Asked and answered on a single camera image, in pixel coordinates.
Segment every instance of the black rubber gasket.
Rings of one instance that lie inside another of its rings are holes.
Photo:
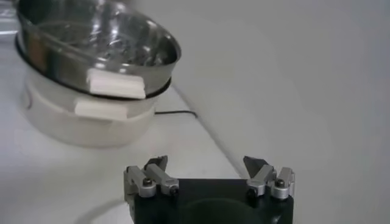
[[[144,99],[134,99],[134,98],[126,98],[126,97],[115,97],[115,96],[102,96],[102,95],[96,95],[96,94],[92,94],[84,89],[79,89],[79,88],[75,88],[71,85],[68,85],[66,83],[63,83],[59,80],[56,80],[56,79],[53,79],[50,77],[50,75],[44,75],[43,72],[41,72],[35,65],[33,65],[30,60],[24,55],[24,53],[22,52],[21,48],[20,48],[20,45],[19,45],[19,42],[18,42],[18,37],[17,35],[15,36],[15,48],[16,48],[16,51],[18,53],[18,55],[22,58],[22,60],[24,62],[26,62],[27,65],[29,65],[31,68],[33,68],[35,71],[37,71],[40,75],[44,76],[45,78],[47,79],[50,79],[52,80],[53,82],[59,84],[59,85],[62,85],[68,89],[71,89],[71,90],[74,90],[74,91],[77,91],[79,93],[82,93],[82,94],[87,94],[89,96],[93,96],[93,97],[97,97],[97,98],[100,98],[100,99],[108,99],[108,100],[120,100],[120,101],[137,101],[137,100],[144,100]],[[150,98],[154,98],[154,97],[157,97],[161,94],[163,94],[169,87],[171,86],[171,78],[169,78],[169,80],[165,83],[165,85],[160,88],[159,90],[157,90],[156,92],[152,92],[148,95],[146,95],[146,99],[150,99]]]

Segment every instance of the stainless steel bowl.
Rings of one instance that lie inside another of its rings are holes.
[[[18,43],[42,74],[87,92],[87,71],[142,76],[146,94],[167,84],[180,59],[175,38],[128,0],[18,0]]]

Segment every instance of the white container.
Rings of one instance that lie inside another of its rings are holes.
[[[117,147],[138,139],[149,126],[158,97],[121,101],[65,88],[26,65],[22,101],[42,133],[84,147]]]

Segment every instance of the screw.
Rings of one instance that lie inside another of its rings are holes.
[[[152,183],[153,183],[153,181],[152,181],[152,179],[150,179],[150,178],[145,178],[145,179],[142,181],[142,185],[143,185],[143,186],[150,186],[150,185],[152,185]]]
[[[179,194],[179,188],[177,186],[173,186],[170,188],[169,193],[171,196],[176,197]]]
[[[276,187],[285,187],[285,181],[282,179],[277,179],[275,182]]]
[[[255,189],[249,189],[246,192],[246,195],[248,196],[248,198],[257,198],[257,191]]]

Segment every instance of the white wall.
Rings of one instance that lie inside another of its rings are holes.
[[[241,173],[296,171],[298,223],[388,223],[390,3],[144,0],[177,37],[176,87]]]

